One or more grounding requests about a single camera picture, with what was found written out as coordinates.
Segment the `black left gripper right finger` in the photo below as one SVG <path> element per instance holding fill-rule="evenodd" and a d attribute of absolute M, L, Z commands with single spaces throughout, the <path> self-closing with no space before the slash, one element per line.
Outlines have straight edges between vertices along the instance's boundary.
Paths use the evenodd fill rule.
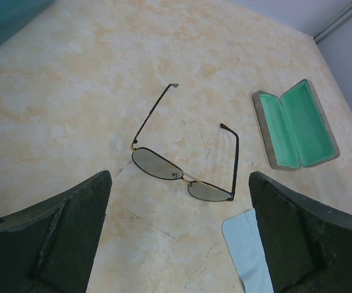
<path fill-rule="evenodd" d="M 352 215 L 261 172 L 249 188 L 273 290 L 352 292 Z"/>

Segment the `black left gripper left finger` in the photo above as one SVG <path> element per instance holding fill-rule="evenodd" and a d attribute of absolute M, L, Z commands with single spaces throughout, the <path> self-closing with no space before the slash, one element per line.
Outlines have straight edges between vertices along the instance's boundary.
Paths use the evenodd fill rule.
<path fill-rule="evenodd" d="M 0 217 L 0 292 L 85 292 L 111 187 L 103 170 Z"/>

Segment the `light blue cleaning cloth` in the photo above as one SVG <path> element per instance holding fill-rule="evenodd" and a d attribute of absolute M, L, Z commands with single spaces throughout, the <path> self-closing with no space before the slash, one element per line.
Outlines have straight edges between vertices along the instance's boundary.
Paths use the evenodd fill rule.
<path fill-rule="evenodd" d="M 225 220 L 221 228 L 245 292 L 273 292 L 255 209 Z"/>

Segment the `black aviator sunglasses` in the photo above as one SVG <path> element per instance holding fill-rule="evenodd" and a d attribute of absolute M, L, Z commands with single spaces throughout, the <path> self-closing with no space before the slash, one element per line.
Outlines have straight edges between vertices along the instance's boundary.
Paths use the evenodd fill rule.
<path fill-rule="evenodd" d="M 141 171 L 152 177 L 166 181 L 184 181 L 187 184 L 187 191 L 190 196 L 197 200 L 207 202 L 231 202 L 234 200 L 236 191 L 240 140 L 238 134 L 225 124 L 220 124 L 220 128 L 230 132 L 235 137 L 234 169 L 230 191 L 192 177 L 177 165 L 147 147 L 136 148 L 134 146 L 138 143 L 138 136 L 167 91 L 172 87 L 177 88 L 178 86 L 179 84 L 177 83 L 168 84 L 149 111 L 148 116 L 145 118 L 145 121 L 142 123 L 131 143 L 130 149 L 132 151 L 132 161 Z"/>

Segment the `grey glasses case green lining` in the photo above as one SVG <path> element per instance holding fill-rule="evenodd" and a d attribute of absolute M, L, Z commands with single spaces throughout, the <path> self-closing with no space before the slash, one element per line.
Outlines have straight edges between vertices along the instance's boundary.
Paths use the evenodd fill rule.
<path fill-rule="evenodd" d="M 271 168 L 309 168 L 340 156 L 310 80 L 301 80 L 281 96 L 258 90 L 252 99 Z"/>

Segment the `teal plastic bin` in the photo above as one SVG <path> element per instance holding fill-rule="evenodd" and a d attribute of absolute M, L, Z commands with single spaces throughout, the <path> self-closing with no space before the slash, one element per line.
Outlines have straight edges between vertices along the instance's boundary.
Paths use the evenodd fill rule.
<path fill-rule="evenodd" d="M 53 1 L 0 1 L 0 46 L 47 9 Z"/>

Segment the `aluminium frame post right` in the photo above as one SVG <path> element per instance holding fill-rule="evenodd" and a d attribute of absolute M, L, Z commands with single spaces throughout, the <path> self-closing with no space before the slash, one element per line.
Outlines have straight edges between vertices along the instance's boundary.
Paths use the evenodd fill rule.
<path fill-rule="evenodd" d="M 318 43 L 334 32 L 352 17 L 352 2 L 343 8 L 338 14 L 324 24 L 313 36 L 314 42 Z"/>

